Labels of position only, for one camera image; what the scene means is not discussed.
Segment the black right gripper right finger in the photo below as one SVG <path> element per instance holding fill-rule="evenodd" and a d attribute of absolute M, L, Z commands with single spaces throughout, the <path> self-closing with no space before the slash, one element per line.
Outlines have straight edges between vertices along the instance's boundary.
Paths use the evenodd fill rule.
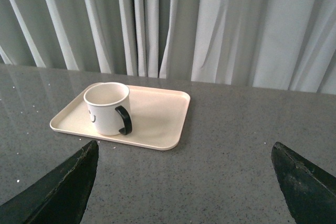
<path fill-rule="evenodd" d="M 335 223 L 335 177 L 276 142 L 271 160 L 296 223 Z"/>

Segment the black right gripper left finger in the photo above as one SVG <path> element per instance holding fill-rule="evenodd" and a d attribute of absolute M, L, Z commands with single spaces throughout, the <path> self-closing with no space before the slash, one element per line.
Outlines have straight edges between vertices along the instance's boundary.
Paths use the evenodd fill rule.
<path fill-rule="evenodd" d="M 91 141 L 33 185 L 1 205 L 1 223 L 80 223 L 98 166 Z"/>

